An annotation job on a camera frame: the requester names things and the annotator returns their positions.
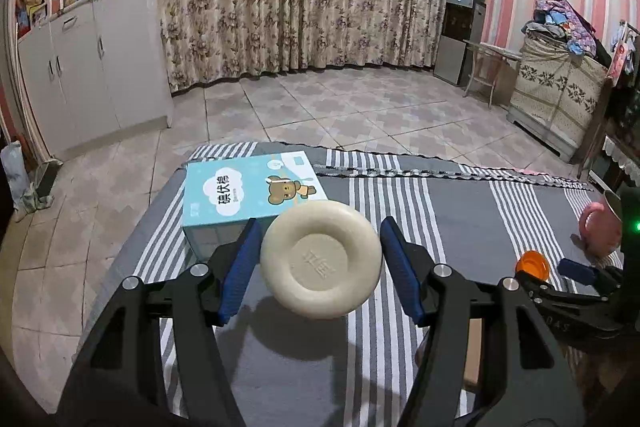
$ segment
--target tiled floor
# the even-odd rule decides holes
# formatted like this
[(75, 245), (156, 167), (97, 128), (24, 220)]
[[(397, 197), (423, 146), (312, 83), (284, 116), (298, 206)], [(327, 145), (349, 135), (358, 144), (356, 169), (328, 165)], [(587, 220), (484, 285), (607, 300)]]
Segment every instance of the tiled floor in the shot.
[(12, 329), (0, 328), (0, 342), (9, 355), (13, 346), (18, 374), (48, 410), (58, 403), (102, 276), (196, 145), (271, 139), (561, 175), (571, 169), (509, 124), (501, 108), (462, 98), (422, 71), (265, 76), (198, 87), (174, 102), (173, 128), (66, 163), (54, 205), (9, 226), (0, 252), (0, 325)]

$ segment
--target orange cap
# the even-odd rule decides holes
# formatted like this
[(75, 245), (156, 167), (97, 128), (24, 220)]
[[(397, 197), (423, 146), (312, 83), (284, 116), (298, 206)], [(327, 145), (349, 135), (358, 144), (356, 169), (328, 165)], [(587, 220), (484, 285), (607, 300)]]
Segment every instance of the orange cap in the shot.
[(516, 272), (523, 270), (533, 277), (546, 281), (549, 277), (549, 263), (545, 256), (535, 250), (527, 250), (516, 263)]

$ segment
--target blue gripper pad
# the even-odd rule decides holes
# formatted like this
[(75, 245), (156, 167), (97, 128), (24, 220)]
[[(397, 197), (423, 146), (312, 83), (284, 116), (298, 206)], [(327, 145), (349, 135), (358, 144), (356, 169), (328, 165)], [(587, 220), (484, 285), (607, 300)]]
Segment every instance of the blue gripper pad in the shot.
[(576, 263), (571, 259), (561, 259), (558, 263), (558, 273), (563, 277), (573, 279), (575, 282), (591, 286), (596, 282), (597, 271), (590, 266)]
[(242, 241), (242, 243), (236, 245), (238, 248), (236, 259), (222, 284), (222, 302), (220, 302), (218, 310), (218, 318), (222, 324), (228, 323), (231, 317), (238, 313), (246, 287), (249, 286), (251, 274), (260, 259), (262, 230), (257, 220), (254, 220), (254, 224), (247, 234), (242, 232), (238, 241)]
[(415, 324), (421, 324), (425, 313), (420, 301), (420, 283), (400, 241), (398, 241), (398, 236), (387, 219), (380, 225), (382, 253), (385, 256), (386, 265), (389, 267), (391, 279), (394, 281), (404, 313), (411, 317)]

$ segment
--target pink mug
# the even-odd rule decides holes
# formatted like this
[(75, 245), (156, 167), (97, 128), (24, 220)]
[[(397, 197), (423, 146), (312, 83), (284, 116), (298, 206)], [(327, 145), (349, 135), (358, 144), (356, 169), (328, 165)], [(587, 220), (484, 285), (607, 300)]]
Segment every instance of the pink mug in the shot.
[(622, 240), (622, 207), (620, 198), (605, 190), (600, 201), (589, 203), (580, 215), (578, 229), (585, 243), (585, 251), (596, 257), (606, 257)]

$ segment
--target cabinet handle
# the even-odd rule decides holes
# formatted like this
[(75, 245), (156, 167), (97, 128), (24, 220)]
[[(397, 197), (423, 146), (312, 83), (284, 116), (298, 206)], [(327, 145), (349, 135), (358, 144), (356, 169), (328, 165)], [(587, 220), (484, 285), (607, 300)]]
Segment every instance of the cabinet handle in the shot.
[(66, 28), (67, 28), (67, 26), (66, 26), (66, 25), (67, 25), (67, 24), (69, 24), (69, 25), (73, 25), (77, 20), (78, 20), (78, 16), (77, 16), (77, 15), (75, 15), (75, 16), (73, 16), (73, 17), (71, 17), (71, 19), (67, 19), (66, 21), (64, 21), (64, 22), (62, 23), (62, 29), (63, 29), (63, 30), (66, 30)]

